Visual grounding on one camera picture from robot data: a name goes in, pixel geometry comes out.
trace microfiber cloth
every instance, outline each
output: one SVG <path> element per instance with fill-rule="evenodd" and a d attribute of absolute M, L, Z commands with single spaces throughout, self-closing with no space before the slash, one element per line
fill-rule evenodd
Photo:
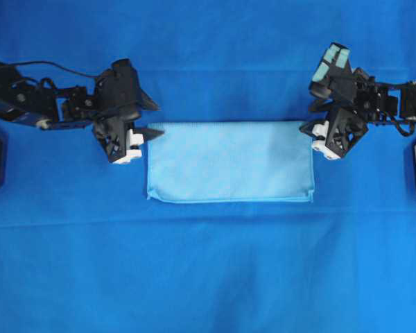
<path fill-rule="evenodd" d="M 311 139 L 298 121 L 152 123 L 148 197 L 169 203 L 311 202 Z"/>

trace teal sticker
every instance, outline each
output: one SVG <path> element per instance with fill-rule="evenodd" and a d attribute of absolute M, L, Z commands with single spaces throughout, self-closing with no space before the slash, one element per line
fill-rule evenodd
<path fill-rule="evenodd" d="M 321 81 L 325 77 L 325 74 L 327 74 L 329 69 L 330 67 L 325 62 L 321 62 L 318 67 L 318 70 L 313 75 L 313 82 Z"/>
<path fill-rule="evenodd" d="M 336 61 L 336 66 L 340 68 L 344 68 L 345 64 L 347 63 L 348 57 L 349 57 L 349 49 L 340 50 L 338 61 Z"/>
<path fill-rule="evenodd" d="M 335 44 L 331 45 L 327 52 L 324 55 L 324 59 L 328 62 L 332 62 L 336 53 L 339 52 L 340 48 L 338 48 Z"/>

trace blue table surface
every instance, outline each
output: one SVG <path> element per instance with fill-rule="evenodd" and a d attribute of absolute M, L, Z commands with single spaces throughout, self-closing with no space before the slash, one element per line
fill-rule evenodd
<path fill-rule="evenodd" d="M 416 80 L 416 0 L 0 0 L 1 61 L 130 58 L 161 105 L 141 125 L 311 119 L 332 41 Z M 110 165 L 89 128 L 0 131 L 0 332 L 416 332 L 416 135 L 370 127 L 342 161 L 315 154 L 312 204 L 173 205 L 146 200 L 146 158 Z"/>

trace metal bolt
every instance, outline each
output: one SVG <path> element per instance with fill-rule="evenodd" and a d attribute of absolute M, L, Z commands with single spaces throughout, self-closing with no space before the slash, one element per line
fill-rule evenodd
<path fill-rule="evenodd" d="M 18 94 L 18 95 L 17 95 L 17 100 L 18 100 L 20 103 L 23 103 L 24 101 L 26 101 L 26 97 L 25 97 L 25 95 L 23 95 L 23 94 Z"/>

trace blue fabric background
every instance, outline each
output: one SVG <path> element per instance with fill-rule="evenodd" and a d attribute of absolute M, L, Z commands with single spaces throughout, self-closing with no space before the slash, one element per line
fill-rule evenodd
<path fill-rule="evenodd" d="M 416 0 L 0 0 L 0 60 L 129 57 L 162 107 L 143 123 L 307 119 L 331 41 L 416 79 Z M 0 129 L 0 332 L 416 332 L 416 135 L 315 154 L 310 205 L 182 206 L 146 200 L 146 159 L 109 165 L 90 129 Z"/>

